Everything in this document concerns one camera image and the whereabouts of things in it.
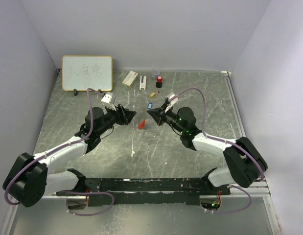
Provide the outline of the blue key tag with key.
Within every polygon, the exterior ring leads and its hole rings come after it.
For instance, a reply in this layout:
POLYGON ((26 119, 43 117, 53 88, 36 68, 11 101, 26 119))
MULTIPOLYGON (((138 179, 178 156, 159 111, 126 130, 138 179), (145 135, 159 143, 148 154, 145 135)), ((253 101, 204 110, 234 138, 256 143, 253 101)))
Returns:
POLYGON ((148 106, 147 106, 147 109, 150 110, 150 109, 152 109, 152 107, 153 107, 153 103, 149 102, 148 106))

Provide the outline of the metal key organizer red handle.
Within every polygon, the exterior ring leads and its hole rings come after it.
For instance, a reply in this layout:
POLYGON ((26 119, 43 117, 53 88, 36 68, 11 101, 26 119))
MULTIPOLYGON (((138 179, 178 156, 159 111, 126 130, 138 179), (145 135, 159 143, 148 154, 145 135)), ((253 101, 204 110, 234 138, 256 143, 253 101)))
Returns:
POLYGON ((139 115, 138 117, 138 129, 141 130, 144 125, 145 125, 145 115, 146 115, 146 112, 141 112, 141 114, 139 115))

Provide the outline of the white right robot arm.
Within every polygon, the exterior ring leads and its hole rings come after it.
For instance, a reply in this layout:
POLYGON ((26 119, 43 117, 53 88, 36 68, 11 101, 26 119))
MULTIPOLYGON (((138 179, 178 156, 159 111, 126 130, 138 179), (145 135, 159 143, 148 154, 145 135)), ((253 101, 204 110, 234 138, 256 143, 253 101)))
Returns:
POLYGON ((263 180, 268 165, 247 137, 229 140, 203 134, 196 126, 191 108, 182 107, 174 113, 173 108, 167 109, 167 106, 165 103, 147 113, 159 126, 165 123, 179 134, 184 147, 225 158, 226 167, 213 169, 205 175, 207 180, 202 183, 202 188, 206 194, 214 194, 223 185, 238 184, 248 188, 252 183, 263 180))

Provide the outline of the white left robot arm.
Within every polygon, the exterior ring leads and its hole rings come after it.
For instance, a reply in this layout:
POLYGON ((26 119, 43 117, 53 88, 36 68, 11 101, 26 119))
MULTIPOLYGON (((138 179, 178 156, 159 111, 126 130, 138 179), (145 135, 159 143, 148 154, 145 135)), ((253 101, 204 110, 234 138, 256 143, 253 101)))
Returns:
POLYGON ((35 155, 20 154, 13 164, 2 188, 10 205, 35 205, 44 194, 69 191, 81 195, 86 191, 86 177, 70 168, 62 173, 54 171, 68 160, 83 156, 101 142, 101 135, 114 124, 129 125, 135 111, 118 105, 114 109, 90 108, 80 130, 63 144, 35 155))

